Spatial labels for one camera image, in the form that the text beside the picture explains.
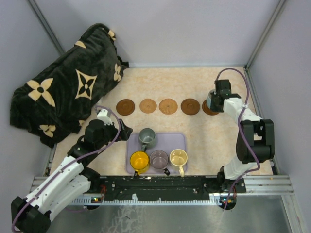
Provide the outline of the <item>light blue mug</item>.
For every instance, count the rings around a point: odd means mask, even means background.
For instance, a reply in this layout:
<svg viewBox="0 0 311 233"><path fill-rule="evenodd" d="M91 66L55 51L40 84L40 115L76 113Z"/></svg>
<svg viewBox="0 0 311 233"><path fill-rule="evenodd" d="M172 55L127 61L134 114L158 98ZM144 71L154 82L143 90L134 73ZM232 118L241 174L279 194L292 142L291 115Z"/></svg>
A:
<svg viewBox="0 0 311 233"><path fill-rule="evenodd" d="M211 106L211 98L212 94L215 92L215 89L212 89L209 91L208 96L207 96L207 107L210 108Z"/></svg>

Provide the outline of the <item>dark wooden coaster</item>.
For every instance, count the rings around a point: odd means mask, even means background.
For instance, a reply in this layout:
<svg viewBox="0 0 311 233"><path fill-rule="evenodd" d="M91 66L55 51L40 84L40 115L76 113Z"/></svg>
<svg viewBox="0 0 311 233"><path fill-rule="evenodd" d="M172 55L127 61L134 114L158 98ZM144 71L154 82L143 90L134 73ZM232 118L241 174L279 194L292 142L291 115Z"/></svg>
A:
<svg viewBox="0 0 311 233"><path fill-rule="evenodd" d="M206 113L206 114L208 114L208 115L210 115L210 116L215 116L215 115L217 115L219 112L214 112L214 111L211 111L209 108L208 108L208 106L207 106L207 100L204 100L203 101L203 103L202 103L202 109L203 109L203 111Z"/></svg>
<svg viewBox="0 0 311 233"><path fill-rule="evenodd" d="M200 104L195 99L185 99L181 103L181 110L186 115L195 115L200 111Z"/></svg>
<svg viewBox="0 0 311 233"><path fill-rule="evenodd" d="M135 104L130 99L120 100L116 105L117 112L122 116L128 116L135 110Z"/></svg>

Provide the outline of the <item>woven coaster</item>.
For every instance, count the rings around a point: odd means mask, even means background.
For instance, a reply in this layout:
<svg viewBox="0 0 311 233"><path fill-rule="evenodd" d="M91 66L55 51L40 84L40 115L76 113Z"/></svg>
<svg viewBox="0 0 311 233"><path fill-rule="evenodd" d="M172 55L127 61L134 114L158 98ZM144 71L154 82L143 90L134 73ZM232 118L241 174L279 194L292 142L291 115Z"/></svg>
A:
<svg viewBox="0 0 311 233"><path fill-rule="evenodd" d="M178 105L175 100L167 98L160 102L159 109L162 113L171 115L177 111Z"/></svg>
<svg viewBox="0 0 311 233"><path fill-rule="evenodd" d="M144 99L139 105L140 110L146 114L154 112L156 107L157 103L153 99Z"/></svg>

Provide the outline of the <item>cream mug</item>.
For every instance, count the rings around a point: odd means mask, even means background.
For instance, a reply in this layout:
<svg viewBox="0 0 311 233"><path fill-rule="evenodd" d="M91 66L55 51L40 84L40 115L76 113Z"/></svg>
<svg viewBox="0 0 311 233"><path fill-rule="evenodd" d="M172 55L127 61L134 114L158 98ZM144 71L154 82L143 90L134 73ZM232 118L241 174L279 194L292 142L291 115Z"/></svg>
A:
<svg viewBox="0 0 311 233"><path fill-rule="evenodd" d="M182 149L175 149L169 156L171 166L174 170L179 172L181 177L185 177L184 166L188 162L188 155Z"/></svg>

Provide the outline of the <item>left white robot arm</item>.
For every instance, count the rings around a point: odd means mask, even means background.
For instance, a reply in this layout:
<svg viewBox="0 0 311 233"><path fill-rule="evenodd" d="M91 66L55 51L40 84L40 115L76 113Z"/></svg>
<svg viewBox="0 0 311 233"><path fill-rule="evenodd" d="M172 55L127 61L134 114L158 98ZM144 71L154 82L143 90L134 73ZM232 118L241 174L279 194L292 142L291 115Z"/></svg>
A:
<svg viewBox="0 0 311 233"><path fill-rule="evenodd" d="M90 121L61 165L33 192L12 201L12 232L45 233L75 198L100 189L100 174L88 165L113 143L127 141L133 132L121 119L117 123L115 127L98 119Z"/></svg>

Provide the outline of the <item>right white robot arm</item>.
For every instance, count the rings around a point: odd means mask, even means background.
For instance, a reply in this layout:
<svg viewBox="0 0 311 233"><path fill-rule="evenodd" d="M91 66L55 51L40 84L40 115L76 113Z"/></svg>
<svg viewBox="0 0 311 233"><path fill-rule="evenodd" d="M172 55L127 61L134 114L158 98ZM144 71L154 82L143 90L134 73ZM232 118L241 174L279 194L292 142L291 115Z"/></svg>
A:
<svg viewBox="0 0 311 233"><path fill-rule="evenodd" d="M216 80L215 89L209 92L207 105L211 111L228 114L238 126L236 156L220 170L218 188L228 192L234 181L249 172L260 169L260 164L275 155L274 123L256 115L242 101L239 94L232 93L229 80Z"/></svg>

